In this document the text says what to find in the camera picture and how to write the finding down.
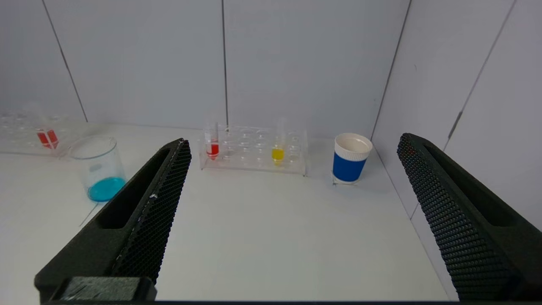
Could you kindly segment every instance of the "test tube with yellow liquid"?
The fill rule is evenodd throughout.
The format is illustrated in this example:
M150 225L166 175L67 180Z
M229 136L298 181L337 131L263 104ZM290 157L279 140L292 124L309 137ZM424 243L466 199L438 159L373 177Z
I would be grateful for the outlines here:
M273 150L271 152L271 157L273 158L275 166L279 166L284 160L284 148L286 145L286 132L284 130L285 123L286 118L281 117L276 127L275 144L273 145Z

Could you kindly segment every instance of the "cup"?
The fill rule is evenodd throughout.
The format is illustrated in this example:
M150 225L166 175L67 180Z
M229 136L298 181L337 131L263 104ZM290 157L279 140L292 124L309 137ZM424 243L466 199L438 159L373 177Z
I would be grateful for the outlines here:
M69 155L78 163L79 177L93 201L109 201L126 183L117 140L113 137L81 138L70 147Z
M372 148L371 141L364 136L340 134L335 137L332 171L334 183L356 183Z

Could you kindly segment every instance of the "clear acrylic rack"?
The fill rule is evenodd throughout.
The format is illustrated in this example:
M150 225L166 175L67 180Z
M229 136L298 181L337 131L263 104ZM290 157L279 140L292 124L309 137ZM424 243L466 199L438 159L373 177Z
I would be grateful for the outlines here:
M272 151L277 135L270 128L218 126L219 153L207 154L205 134L199 138L200 168L244 169L301 174L308 170L308 145L305 131L286 131L284 159L275 163Z

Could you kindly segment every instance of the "blue liquid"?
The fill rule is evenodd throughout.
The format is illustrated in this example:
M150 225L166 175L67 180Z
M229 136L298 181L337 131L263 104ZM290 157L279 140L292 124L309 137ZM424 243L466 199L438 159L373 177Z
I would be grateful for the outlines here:
M109 201L125 183L126 181L119 177L105 178L88 189L88 197L97 202Z

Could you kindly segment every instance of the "test tube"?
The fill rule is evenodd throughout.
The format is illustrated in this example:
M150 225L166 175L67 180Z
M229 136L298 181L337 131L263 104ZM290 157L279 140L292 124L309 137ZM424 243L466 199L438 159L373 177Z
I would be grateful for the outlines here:
M219 153L218 145L218 123L217 122L207 122L205 124L205 151L207 156L214 160Z
M284 146L286 144L286 133L284 130L284 125L286 124L286 118L281 117L276 127L276 138L275 144L273 145L273 150L271 157L276 166L279 166L284 160Z

